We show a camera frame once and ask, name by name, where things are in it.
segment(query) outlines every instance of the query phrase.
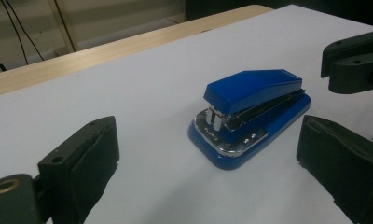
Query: wooden table edge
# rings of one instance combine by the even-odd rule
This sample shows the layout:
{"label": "wooden table edge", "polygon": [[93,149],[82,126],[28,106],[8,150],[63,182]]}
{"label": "wooden table edge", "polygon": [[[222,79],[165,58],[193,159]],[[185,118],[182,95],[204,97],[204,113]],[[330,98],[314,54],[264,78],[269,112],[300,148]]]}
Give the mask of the wooden table edge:
{"label": "wooden table edge", "polygon": [[272,11],[251,5],[0,73],[0,95]]}

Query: brass screw hole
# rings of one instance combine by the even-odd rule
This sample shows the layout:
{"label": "brass screw hole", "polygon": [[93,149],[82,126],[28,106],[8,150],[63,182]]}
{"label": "brass screw hole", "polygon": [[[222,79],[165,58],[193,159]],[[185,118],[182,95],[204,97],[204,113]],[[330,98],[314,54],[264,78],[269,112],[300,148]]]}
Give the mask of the brass screw hole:
{"label": "brass screw hole", "polygon": [[8,179],[0,183],[0,194],[7,193],[17,188],[21,183],[19,179]]}

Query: table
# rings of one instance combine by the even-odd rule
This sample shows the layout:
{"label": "table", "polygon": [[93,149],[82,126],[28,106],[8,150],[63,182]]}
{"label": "table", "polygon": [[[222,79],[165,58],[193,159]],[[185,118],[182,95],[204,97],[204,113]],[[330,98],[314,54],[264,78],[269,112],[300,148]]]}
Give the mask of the table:
{"label": "table", "polygon": [[[351,223],[297,163],[301,119],[234,171],[210,164],[187,128],[208,106],[208,83],[242,70],[283,68],[303,78],[307,114],[372,137],[373,91],[339,95],[320,78],[328,44],[371,31],[288,6],[82,70],[49,66],[48,81],[21,78],[29,88],[0,93],[0,177],[37,175],[38,161],[68,136],[114,115],[119,167],[86,223]],[[62,75],[52,79],[56,70]]]}
{"label": "table", "polygon": [[184,22],[96,48],[81,50],[42,63],[9,70],[0,74],[0,94],[29,87],[56,77],[66,76],[79,70],[225,26],[235,21],[245,20],[271,10],[271,8],[259,5],[237,8],[229,12]]}

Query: white paper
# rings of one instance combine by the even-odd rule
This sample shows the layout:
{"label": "white paper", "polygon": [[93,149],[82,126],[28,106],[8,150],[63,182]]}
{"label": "white paper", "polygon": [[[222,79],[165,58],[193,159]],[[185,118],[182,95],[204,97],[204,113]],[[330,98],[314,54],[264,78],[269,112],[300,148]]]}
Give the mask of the white paper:
{"label": "white paper", "polygon": [[372,137],[373,91],[339,95],[320,78],[327,45],[371,31],[289,6],[1,95],[0,177],[36,176],[67,137],[114,115],[119,167],[86,223],[351,223],[296,160],[301,119],[234,171],[214,167],[187,128],[208,83],[282,68],[303,78],[306,114]]}

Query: stapler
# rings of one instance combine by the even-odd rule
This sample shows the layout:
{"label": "stapler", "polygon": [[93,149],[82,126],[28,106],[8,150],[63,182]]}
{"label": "stapler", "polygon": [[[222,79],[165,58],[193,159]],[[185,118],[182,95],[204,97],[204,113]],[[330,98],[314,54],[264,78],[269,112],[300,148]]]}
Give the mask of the stapler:
{"label": "stapler", "polygon": [[302,79],[285,70],[243,71],[207,85],[190,140],[218,168],[240,167],[309,109]]}

